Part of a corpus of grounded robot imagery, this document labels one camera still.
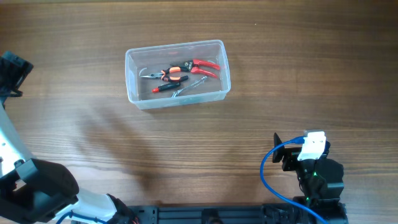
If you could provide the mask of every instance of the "wire cutter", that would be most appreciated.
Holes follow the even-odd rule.
[[[199,68],[199,66],[206,66],[206,67],[211,67],[214,69],[219,70],[220,66],[215,64],[215,63],[211,63],[211,62],[207,62],[204,60],[199,60],[199,59],[193,59],[193,60],[189,60],[186,62],[182,62],[182,63],[176,63],[176,64],[171,64],[171,68],[162,70],[162,73],[164,75],[167,75],[169,73],[173,73],[173,72],[191,72],[192,74],[203,74],[203,75],[207,75],[213,78],[218,78],[216,74],[211,73],[209,71],[206,70],[202,70]]]
[[[170,76],[165,75],[165,74],[163,74],[161,72],[151,73],[149,75],[142,75],[140,77],[141,78],[150,78],[150,79],[158,79],[159,78],[159,79],[161,79],[163,81],[170,82],[168,84],[164,84],[164,85],[158,86],[157,88],[154,88],[152,90],[153,93],[158,93],[160,91],[165,91],[165,90],[170,90],[170,89],[173,89],[173,88],[177,88],[177,87],[179,87],[181,85],[180,82],[188,80],[188,75],[185,75],[183,77],[170,77]]]

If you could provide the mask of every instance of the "red handle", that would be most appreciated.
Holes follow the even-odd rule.
[[[205,70],[202,70],[202,69],[200,69],[198,67],[193,67],[191,69],[191,73],[192,74],[204,74],[204,75],[207,75],[207,76],[210,76],[210,77],[213,77],[213,78],[218,78],[216,74],[208,72],[208,71],[205,71]]]
[[[204,60],[199,60],[199,59],[193,59],[193,64],[194,65],[198,65],[198,66],[206,66],[206,67],[210,67],[210,68],[214,68],[219,70],[220,66],[215,64],[215,63],[211,63],[211,62],[207,62]]]

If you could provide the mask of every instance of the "red-handled pliers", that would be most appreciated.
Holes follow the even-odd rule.
[[[169,73],[173,73],[173,72],[191,72],[192,74],[203,74],[203,75],[207,75],[213,78],[218,78],[216,74],[206,71],[206,70],[202,70],[200,68],[198,68],[198,66],[206,66],[206,67],[211,67],[214,69],[219,70],[220,66],[215,64],[215,63],[211,63],[211,62],[207,62],[204,60],[199,60],[199,59],[193,59],[193,60],[189,60],[186,62],[182,62],[180,64],[171,64],[171,68],[162,70],[162,73],[164,75],[167,75]]]

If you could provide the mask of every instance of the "white plastic container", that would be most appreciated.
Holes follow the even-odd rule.
[[[204,75],[189,72],[171,73],[171,77],[188,75],[189,79],[181,82],[181,86],[178,88],[159,93],[152,93],[152,89],[167,84],[167,82],[160,79],[139,78],[140,75],[160,72],[163,69],[170,68],[171,63],[181,63],[191,59],[206,60],[218,64],[220,71],[213,68],[200,67],[217,74],[218,78],[208,77],[201,85],[183,91],[181,95],[175,98],[171,98],[174,91],[194,83],[203,78]],[[126,85],[130,102],[141,110],[223,100],[231,89],[228,59],[224,44],[220,40],[207,40],[130,49],[126,52]]]

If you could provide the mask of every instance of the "plastic bin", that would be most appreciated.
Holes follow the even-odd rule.
[[[160,72],[162,69],[169,68],[171,63],[181,63],[191,59],[207,60],[218,64],[220,71],[201,67],[217,74],[218,78],[208,77],[201,85],[183,91],[175,98],[171,98],[174,91],[194,83],[204,75],[189,72],[171,73],[172,77],[188,75],[189,79],[181,82],[181,86],[178,88],[159,93],[152,93],[152,89],[168,82],[160,79],[139,78],[139,75]],[[223,100],[231,89],[224,44],[220,40],[207,40],[130,49],[126,52],[126,85],[130,102],[141,110]]]

